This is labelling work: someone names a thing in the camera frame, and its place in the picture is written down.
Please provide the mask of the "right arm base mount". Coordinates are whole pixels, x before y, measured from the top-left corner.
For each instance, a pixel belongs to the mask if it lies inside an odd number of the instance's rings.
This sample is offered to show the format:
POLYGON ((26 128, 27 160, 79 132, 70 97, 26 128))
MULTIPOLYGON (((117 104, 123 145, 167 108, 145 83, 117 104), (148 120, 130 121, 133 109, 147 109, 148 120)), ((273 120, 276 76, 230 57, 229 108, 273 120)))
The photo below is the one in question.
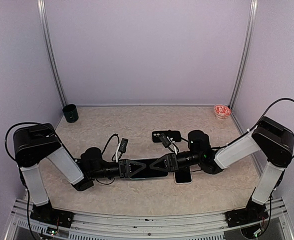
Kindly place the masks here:
POLYGON ((246 225, 269 217, 266 204, 260 205, 249 199, 245 208, 225 212, 229 228, 246 225))

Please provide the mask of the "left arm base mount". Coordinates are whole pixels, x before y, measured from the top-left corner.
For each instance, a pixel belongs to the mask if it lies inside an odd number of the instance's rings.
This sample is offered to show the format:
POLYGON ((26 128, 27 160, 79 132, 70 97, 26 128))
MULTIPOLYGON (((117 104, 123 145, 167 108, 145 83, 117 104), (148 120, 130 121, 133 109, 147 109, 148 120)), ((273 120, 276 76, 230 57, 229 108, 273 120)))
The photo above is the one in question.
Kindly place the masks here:
POLYGON ((51 202, 36 206, 33 204, 30 218, 56 227, 71 228, 74 213, 53 208, 51 202))

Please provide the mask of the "light blue phone case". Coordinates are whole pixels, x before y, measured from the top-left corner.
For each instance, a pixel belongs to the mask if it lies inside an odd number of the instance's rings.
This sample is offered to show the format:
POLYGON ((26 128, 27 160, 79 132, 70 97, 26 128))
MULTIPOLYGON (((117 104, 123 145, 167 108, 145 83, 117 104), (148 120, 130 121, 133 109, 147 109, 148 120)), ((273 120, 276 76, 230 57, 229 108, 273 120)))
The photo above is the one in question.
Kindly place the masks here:
POLYGON ((164 179, 165 176, 160 176, 160 177, 144 177, 144 178, 133 178, 133 177, 130 177, 129 179, 132 180, 132 181, 153 181, 153 180, 161 180, 161 179, 164 179))

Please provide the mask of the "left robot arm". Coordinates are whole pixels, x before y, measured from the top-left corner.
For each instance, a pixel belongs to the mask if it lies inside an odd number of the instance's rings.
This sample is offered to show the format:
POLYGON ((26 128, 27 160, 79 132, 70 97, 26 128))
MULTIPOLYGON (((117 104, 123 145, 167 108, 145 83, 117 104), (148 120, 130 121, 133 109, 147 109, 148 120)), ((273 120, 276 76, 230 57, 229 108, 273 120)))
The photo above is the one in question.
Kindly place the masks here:
POLYGON ((103 160, 101 150, 89 148, 75 159, 56 135, 51 124, 28 124, 13 134, 15 162, 17 163, 37 214, 50 223, 57 217, 55 208, 49 205, 49 197, 39 170, 39 163, 48 159, 79 192, 103 178, 130 178, 146 169, 146 164, 136 160, 121 159, 118 162, 103 160))

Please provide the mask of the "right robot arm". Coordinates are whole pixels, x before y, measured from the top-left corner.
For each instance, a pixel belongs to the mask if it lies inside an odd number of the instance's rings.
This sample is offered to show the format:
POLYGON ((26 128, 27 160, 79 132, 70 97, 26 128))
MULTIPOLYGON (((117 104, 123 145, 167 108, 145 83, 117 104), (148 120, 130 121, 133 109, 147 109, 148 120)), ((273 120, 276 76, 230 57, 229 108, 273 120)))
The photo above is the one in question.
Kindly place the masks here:
POLYGON ((201 130, 193 130, 188 133, 188 148, 188 151, 163 155, 150 164, 150 168, 163 172, 176 172, 199 165, 205 173, 215 175, 253 153, 259 151, 264 153, 267 164, 251 195, 253 203, 242 211, 244 220, 253 222, 261 215, 261 206, 268 201, 292 161, 294 133, 264 116, 253 129, 218 150, 210 146, 207 134, 201 130))

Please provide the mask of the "blue-edged phone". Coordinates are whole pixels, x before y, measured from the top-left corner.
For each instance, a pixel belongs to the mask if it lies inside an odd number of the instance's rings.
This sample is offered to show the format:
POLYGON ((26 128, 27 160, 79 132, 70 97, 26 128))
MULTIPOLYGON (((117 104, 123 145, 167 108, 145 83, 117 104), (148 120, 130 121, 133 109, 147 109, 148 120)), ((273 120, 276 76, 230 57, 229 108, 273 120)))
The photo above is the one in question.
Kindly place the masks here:
POLYGON ((146 168, 142 171, 138 172, 137 174, 133 175, 131 179, 149 179, 149 178, 161 178, 166 177, 168 175, 167 172, 159 171, 150 169, 149 165, 153 162, 155 162, 156 158, 148 158, 148 159, 135 159, 136 162, 144 163, 146 164, 146 168))

